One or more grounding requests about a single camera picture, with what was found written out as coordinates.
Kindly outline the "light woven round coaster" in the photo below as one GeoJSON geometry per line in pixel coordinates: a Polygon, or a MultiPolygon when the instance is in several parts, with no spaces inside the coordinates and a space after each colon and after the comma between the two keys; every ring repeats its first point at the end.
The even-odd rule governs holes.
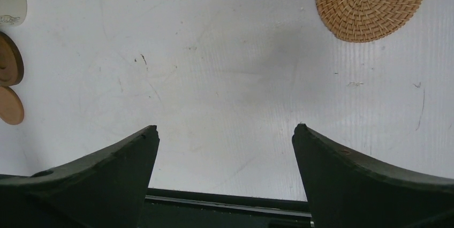
{"type": "Polygon", "coordinates": [[[423,0],[315,0],[326,28],[342,41],[372,42],[404,26],[423,0]]]}

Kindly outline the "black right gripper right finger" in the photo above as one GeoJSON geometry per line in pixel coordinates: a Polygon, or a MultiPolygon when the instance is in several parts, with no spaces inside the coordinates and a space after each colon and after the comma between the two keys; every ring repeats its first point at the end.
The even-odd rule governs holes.
{"type": "Polygon", "coordinates": [[[453,180],[403,169],[299,124],[292,145],[315,227],[453,227],[453,180]]]}

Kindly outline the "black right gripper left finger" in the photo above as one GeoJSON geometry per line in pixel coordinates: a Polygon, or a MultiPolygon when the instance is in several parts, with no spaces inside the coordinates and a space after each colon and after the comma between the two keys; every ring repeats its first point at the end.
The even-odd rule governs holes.
{"type": "Polygon", "coordinates": [[[1,175],[1,227],[137,227],[159,143],[150,125],[32,176],[1,175]]]}

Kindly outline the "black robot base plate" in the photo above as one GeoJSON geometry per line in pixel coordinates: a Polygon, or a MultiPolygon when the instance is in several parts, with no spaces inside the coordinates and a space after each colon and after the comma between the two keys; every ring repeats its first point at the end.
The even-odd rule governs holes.
{"type": "Polygon", "coordinates": [[[314,227],[308,203],[150,188],[138,227],[314,227]]]}

